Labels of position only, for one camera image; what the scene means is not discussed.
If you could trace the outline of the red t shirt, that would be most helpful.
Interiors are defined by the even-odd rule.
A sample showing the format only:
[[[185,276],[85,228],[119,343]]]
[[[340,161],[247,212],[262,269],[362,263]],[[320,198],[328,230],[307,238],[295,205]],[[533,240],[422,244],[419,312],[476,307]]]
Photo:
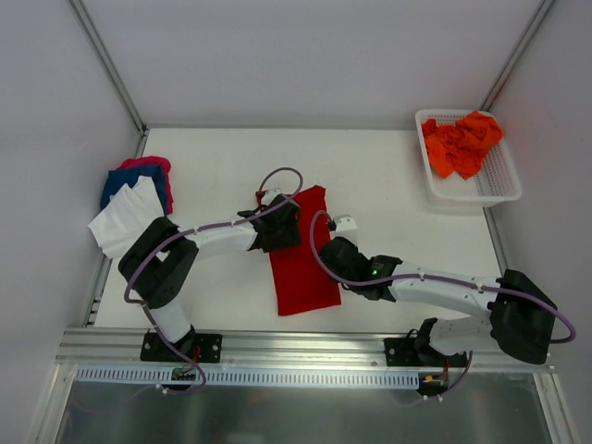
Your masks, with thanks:
[[[341,304],[338,284],[316,262],[311,244],[324,246],[330,240],[327,220],[322,217],[312,226],[314,215],[325,211],[326,189],[315,185],[299,192],[294,201],[301,208],[299,231],[302,244],[269,254],[277,313],[296,315]]]

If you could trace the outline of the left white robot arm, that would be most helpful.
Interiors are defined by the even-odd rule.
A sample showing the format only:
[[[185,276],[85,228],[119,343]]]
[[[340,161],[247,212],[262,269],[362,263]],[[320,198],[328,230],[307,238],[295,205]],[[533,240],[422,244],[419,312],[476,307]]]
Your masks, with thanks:
[[[178,295],[195,261],[226,253],[276,252],[302,243],[301,207],[279,190],[266,191],[254,210],[229,221],[182,231],[165,216],[155,219],[119,260],[124,301],[139,306],[174,361],[188,358],[195,330]]]

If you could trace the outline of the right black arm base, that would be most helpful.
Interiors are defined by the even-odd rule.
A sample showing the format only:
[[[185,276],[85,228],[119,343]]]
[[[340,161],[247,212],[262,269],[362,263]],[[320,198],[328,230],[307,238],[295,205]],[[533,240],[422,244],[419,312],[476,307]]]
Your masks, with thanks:
[[[419,329],[410,330],[404,337],[383,339],[384,355],[389,367],[453,367],[462,368],[468,364],[467,353],[445,355],[436,351],[429,343],[437,319],[426,319]]]

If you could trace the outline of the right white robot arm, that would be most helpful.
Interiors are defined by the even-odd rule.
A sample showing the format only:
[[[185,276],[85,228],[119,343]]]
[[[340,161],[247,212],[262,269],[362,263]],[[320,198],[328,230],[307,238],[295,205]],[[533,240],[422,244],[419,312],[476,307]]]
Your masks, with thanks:
[[[474,351],[502,351],[527,364],[547,360],[557,306],[520,271],[508,269],[502,277],[438,274],[393,256],[367,258],[343,237],[323,246],[320,260],[346,290],[369,301],[422,303],[462,314],[423,322],[413,348],[421,364]]]

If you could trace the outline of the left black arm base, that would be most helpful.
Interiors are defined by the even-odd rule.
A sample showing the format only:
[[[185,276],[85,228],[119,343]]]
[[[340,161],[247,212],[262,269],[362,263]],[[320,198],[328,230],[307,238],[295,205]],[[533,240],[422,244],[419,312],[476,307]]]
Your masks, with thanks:
[[[196,332],[193,327],[177,342],[168,341],[158,327],[149,329],[142,340],[140,360],[147,363],[218,364],[223,336]]]

